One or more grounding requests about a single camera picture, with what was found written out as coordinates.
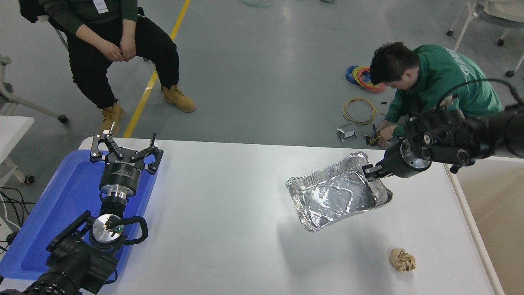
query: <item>tan boot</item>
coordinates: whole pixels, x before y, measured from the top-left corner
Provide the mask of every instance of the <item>tan boot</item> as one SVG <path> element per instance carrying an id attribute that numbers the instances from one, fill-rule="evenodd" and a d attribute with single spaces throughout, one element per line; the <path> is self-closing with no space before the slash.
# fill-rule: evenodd
<path id="1" fill-rule="evenodd" d="M 185 96 L 177 86 L 171 86 L 171 89 L 162 86 L 162 92 L 164 93 L 164 99 L 166 102 L 174 104 L 182 112 L 190 113 L 197 108 L 194 102 L 189 97 Z"/>
<path id="2" fill-rule="evenodd" d="M 112 136 L 116 136 L 119 131 L 120 120 L 124 117 L 124 110 L 114 103 L 111 110 L 102 110 L 102 115 L 104 116 L 104 121 L 102 121 L 102 125 L 100 126 L 100 133 L 104 130 L 109 130 L 113 122 L 115 122 Z"/>

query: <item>crumpled paper ball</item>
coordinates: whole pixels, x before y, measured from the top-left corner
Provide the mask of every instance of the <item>crumpled paper ball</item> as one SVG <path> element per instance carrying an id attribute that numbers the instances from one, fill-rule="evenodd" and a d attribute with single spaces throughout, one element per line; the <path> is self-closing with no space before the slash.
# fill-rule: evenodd
<path id="1" fill-rule="evenodd" d="M 406 253 L 402 248 L 391 250 L 389 262 L 399 272 L 414 270 L 417 267 L 415 265 L 415 257 Z"/>

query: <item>concrete floor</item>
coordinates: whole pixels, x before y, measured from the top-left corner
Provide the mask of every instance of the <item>concrete floor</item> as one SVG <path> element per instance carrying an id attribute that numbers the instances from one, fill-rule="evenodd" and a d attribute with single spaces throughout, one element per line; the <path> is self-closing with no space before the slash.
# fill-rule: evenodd
<path id="1" fill-rule="evenodd" d="M 180 88 L 196 102 L 197 110 L 186 114 L 167 105 L 156 83 L 130 137 L 150 138 L 156 132 L 157 138 L 170 140 L 366 148 L 364 135 L 371 133 L 371 125 L 357 127 L 354 141 L 341 143 L 337 138 L 335 128 L 345 124 L 341 108 L 351 98 L 364 97 L 386 113 L 389 105 L 380 102 L 390 102 L 394 91 L 375 94 L 350 84 L 346 68 L 369 65 L 374 50 L 392 41 L 410 48 L 453 48 L 458 32 L 452 37 L 445 33 L 464 3 L 275 0 L 271 7 L 256 8 L 240 0 L 193 0 L 175 43 Z M 167 33 L 183 4 L 139 1 L 146 16 Z M 458 51 L 488 77 L 505 79 L 524 93 L 524 69 L 512 78 L 504 76 L 524 50 L 522 32 L 513 31 L 499 47 L 496 42 L 503 31 L 474 21 Z M 7 185 L 35 202 L 62 159 L 98 131 L 102 116 L 72 82 L 67 51 L 52 27 L 22 18 L 16 1 L 0 4 L 0 54 L 13 60 L 6 68 L 6 81 L 17 96 L 70 119 L 61 124 L 24 106 L 14 114 L 35 118 L 10 156 L 37 180 L 25 185 L 12 178 Z M 120 136 L 152 72 L 151 62 L 141 58 L 110 67 L 113 92 L 126 111 Z M 504 105 L 514 103 L 505 87 L 494 87 Z M 352 113 L 365 120 L 369 109 L 356 103 Z M 378 115 L 373 123 L 379 125 L 383 118 Z"/>

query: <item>black pants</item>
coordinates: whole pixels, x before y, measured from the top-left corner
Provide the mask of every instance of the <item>black pants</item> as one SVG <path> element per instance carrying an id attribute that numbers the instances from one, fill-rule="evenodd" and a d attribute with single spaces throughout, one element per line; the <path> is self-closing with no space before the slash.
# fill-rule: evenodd
<path id="1" fill-rule="evenodd" d="M 87 26 L 103 39 L 120 47 L 122 19 L 117 18 L 105 24 Z M 112 62 L 91 44 L 70 33 L 66 35 L 73 81 L 99 109 L 112 107 L 116 99 L 107 81 L 107 69 Z M 150 59 L 155 64 L 158 78 L 163 86 L 178 84 L 177 45 L 169 35 L 149 18 L 139 16 L 135 30 L 135 44 L 136 55 Z"/>

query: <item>yellow floor line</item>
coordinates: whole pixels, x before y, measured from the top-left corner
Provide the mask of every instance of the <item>yellow floor line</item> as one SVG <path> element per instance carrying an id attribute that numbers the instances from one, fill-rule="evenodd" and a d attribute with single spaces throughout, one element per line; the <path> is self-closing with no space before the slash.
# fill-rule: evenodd
<path id="1" fill-rule="evenodd" d="M 180 14 L 178 15 L 177 22 L 174 24 L 173 31 L 171 31 L 171 34 L 169 35 L 169 37 L 171 37 L 171 40 L 173 41 L 177 35 L 178 29 L 180 28 L 180 24 L 182 23 L 182 20 L 184 19 L 185 12 L 188 10 L 188 6 L 190 2 L 191 0 L 185 0 L 184 6 L 182 7 Z M 144 93 L 142 94 L 142 97 L 140 98 L 140 101 L 138 102 L 138 105 L 136 106 L 135 112 L 133 113 L 133 116 L 131 117 L 129 124 L 127 125 L 126 131 L 124 132 L 124 138 L 131 137 L 131 134 L 133 133 L 135 129 L 136 123 L 138 122 L 138 119 L 140 118 L 140 115 L 142 114 L 142 111 L 144 110 L 144 107 L 146 106 L 146 102 L 149 99 L 149 95 L 151 94 L 151 91 L 153 90 L 153 86 L 155 85 L 157 78 L 158 78 L 157 72 L 153 71 L 153 74 L 151 75 L 151 79 L 149 79 L 146 89 L 144 90 Z"/>

